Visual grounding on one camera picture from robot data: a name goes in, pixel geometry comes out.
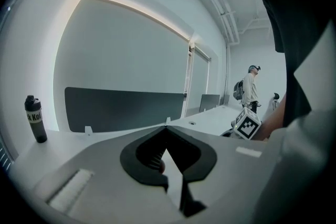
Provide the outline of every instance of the black water bottle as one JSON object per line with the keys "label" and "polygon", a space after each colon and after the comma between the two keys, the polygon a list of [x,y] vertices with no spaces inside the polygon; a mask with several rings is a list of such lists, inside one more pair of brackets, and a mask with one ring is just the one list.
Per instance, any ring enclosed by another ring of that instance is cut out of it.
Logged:
{"label": "black water bottle", "polygon": [[48,138],[42,120],[41,102],[34,98],[33,95],[28,95],[25,102],[25,109],[36,141],[38,143],[47,141]]}

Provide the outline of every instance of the ceiling pipe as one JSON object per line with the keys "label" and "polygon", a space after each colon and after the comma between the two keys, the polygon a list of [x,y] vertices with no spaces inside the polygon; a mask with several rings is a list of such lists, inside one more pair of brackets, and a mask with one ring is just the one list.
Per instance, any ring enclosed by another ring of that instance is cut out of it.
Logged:
{"label": "ceiling pipe", "polygon": [[[223,6],[221,4],[221,1],[219,1],[219,0],[211,0],[211,1],[214,4],[217,12],[220,15],[220,18],[221,18],[221,21],[222,21],[222,24],[223,24],[223,28],[224,28],[226,36],[228,37],[228,40],[231,40],[231,42],[229,42],[229,44],[230,45],[239,44],[240,40],[239,40],[239,34],[238,34],[237,26],[236,26],[236,21],[233,17],[233,13],[231,11],[229,3],[227,2],[227,0],[222,0],[222,2],[224,3],[224,6],[226,8],[226,10],[224,10]],[[228,19],[226,18],[226,16],[223,16],[223,15],[226,15],[226,14],[229,15],[230,20],[232,22],[232,25],[234,26],[234,30],[232,30],[231,25],[230,25]]]}
{"label": "ceiling pipe", "polygon": [[244,29],[242,31],[239,31],[239,34],[244,34],[246,32],[246,30],[249,29],[261,29],[261,28],[269,28],[270,25],[256,25],[256,26],[251,26],[252,23],[254,22],[260,22],[263,20],[269,20],[269,18],[256,18],[256,19],[252,19],[248,22],[248,24],[244,27]]}

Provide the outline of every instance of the person's hand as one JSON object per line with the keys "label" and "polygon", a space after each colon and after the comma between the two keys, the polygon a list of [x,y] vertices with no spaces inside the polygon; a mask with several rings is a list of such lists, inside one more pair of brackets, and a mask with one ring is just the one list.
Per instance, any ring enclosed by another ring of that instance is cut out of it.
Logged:
{"label": "person's hand", "polygon": [[165,171],[166,169],[166,164],[164,163],[163,160],[160,161],[160,169],[159,169],[159,172],[160,174],[163,174],[163,172]]}
{"label": "person's hand", "polygon": [[252,104],[245,104],[244,106],[247,107],[250,110],[252,109]]}
{"label": "person's hand", "polygon": [[273,113],[262,122],[257,133],[252,137],[253,140],[261,140],[270,137],[271,133],[279,128],[283,127],[283,120],[285,114],[286,94],[280,102],[279,106],[273,111]]}

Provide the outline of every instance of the person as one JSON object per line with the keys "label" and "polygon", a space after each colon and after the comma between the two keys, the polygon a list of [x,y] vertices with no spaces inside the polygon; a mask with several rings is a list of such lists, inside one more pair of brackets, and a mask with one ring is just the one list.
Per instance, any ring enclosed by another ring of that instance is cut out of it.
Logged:
{"label": "person", "polygon": [[244,107],[251,109],[257,114],[258,94],[255,83],[255,77],[258,75],[258,69],[256,66],[250,66],[248,68],[247,75],[243,81],[243,98],[241,104]]}
{"label": "person", "polygon": [[279,98],[280,98],[279,94],[275,92],[274,96],[268,102],[268,108],[264,116],[262,117],[262,121],[265,121],[273,113],[273,111],[279,106],[279,101],[278,101]]}
{"label": "person", "polygon": [[264,140],[278,128],[311,111],[294,72],[312,51],[328,23],[333,27],[335,0],[262,0],[273,29],[275,50],[285,54],[287,90],[279,107],[253,139]]}

